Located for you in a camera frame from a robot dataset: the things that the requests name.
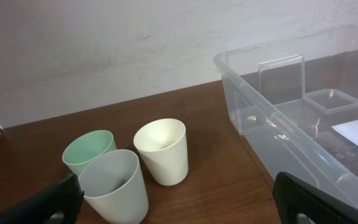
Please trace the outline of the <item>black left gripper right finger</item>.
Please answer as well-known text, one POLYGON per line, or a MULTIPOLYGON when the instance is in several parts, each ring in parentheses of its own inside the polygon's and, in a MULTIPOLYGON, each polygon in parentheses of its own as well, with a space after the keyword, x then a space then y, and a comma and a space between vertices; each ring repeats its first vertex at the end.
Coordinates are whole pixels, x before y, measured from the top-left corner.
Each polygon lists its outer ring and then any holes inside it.
POLYGON ((276 175, 272 195, 282 223, 358 224, 358 209, 287 172, 276 175))

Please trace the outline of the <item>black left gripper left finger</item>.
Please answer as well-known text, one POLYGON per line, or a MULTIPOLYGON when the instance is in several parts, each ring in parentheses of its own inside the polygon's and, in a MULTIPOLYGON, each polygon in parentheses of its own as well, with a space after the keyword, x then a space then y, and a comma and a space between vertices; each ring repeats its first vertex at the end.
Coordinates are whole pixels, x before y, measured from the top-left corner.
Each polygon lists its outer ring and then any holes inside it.
POLYGON ((66 179, 0 212, 0 224, 75 223, 84 194, 78 176, 70 174, 66 179))

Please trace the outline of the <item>grey plastic cup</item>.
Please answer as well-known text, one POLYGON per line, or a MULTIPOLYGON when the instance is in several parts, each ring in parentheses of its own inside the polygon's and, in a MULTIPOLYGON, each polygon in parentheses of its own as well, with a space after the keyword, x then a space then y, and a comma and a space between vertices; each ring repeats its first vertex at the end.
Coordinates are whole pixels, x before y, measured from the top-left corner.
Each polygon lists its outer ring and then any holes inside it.
POLYGON ((140 223, 149 209, 140 161, 127 149, 107 152, 79 176, 85 200, 109 223, 140 223))

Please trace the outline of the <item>mint green plastic cup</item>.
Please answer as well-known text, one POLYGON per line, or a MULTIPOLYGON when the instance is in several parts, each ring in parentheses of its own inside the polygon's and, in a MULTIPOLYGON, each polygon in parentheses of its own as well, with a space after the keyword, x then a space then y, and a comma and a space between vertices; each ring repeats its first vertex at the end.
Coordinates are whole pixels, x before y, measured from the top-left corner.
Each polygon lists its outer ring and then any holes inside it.
POLYGON ((86 133, 70 143, 62 154, 62 161, 79 177, 90 162, 116 149, 112 132, 96 130, 86 133))

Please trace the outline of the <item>cream plastic cup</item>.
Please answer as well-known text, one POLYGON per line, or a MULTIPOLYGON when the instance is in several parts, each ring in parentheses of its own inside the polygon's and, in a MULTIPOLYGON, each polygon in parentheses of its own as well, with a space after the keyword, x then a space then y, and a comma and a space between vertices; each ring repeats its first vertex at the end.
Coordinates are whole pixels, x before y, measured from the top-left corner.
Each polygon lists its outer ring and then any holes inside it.
POLYGON ((134 146, 153 178, 164 186, 180 183, 188 174, 186 126, 180 120, 164 118, 141 127, 134 146))

